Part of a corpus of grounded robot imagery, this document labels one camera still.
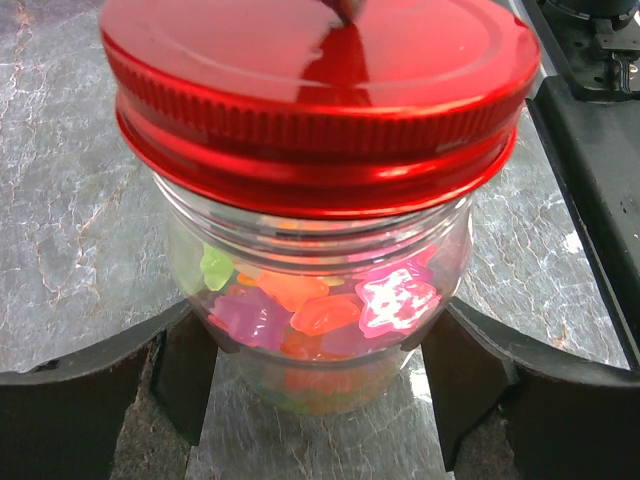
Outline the clear glass jar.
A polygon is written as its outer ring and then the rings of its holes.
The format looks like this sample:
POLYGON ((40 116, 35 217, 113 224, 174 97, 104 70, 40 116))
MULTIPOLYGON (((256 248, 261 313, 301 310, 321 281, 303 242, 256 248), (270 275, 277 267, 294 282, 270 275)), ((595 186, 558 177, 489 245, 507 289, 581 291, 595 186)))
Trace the clear glass jar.
POLYGON ((473 246, 470 196, 403 216, 311 220, 156 185, 179 289, 249 386, 297 413, 379 396, 455 295, 473 246))

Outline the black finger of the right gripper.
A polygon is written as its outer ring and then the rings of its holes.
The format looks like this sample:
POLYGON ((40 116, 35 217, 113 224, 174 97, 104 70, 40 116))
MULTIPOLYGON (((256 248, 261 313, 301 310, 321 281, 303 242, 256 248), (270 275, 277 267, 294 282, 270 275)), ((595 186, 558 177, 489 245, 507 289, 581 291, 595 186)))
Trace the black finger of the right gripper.
POLYGON ((330 8, 344 25, 352 25, 361 14, 366 0, 320 0, 330 8))

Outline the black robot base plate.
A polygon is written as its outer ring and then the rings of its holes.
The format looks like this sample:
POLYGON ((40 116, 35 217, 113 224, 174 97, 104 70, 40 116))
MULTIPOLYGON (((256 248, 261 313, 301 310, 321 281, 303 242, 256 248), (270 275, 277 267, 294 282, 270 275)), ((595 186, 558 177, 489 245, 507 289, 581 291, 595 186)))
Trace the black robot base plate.
POLYGON ((639 4, 514 1, 542 47, 527 102, 614 329, 639 367, 639 4))

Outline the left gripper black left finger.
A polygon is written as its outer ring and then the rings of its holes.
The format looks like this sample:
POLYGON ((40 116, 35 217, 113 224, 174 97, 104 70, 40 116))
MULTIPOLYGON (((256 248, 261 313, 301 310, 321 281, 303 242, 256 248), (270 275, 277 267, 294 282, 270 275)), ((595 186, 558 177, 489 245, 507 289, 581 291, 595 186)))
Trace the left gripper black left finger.
POLYGON ((2 373, 2 478, 184 478, 216 357, 183 301, 27 372, 2 373))

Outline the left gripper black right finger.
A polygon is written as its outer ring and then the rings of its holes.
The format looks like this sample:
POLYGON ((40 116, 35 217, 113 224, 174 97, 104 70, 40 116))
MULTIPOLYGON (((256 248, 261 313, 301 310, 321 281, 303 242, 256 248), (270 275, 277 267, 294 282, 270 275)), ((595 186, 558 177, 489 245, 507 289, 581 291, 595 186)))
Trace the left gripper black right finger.
POLYGON ((638 478, 638 371, 556 349, 459 299, 422 352, 456 478, 638 478))

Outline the red jar lid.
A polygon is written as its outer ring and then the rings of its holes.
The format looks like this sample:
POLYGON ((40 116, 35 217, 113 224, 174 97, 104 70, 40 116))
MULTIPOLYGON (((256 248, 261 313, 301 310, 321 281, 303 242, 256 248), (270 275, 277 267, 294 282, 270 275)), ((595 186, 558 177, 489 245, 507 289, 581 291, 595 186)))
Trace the red jar lid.
POLYGON ((244 210, 376 218, 464 196, 516 141, 534 32, 491 1, 108 1, 116 118, 160 177, 244 210))

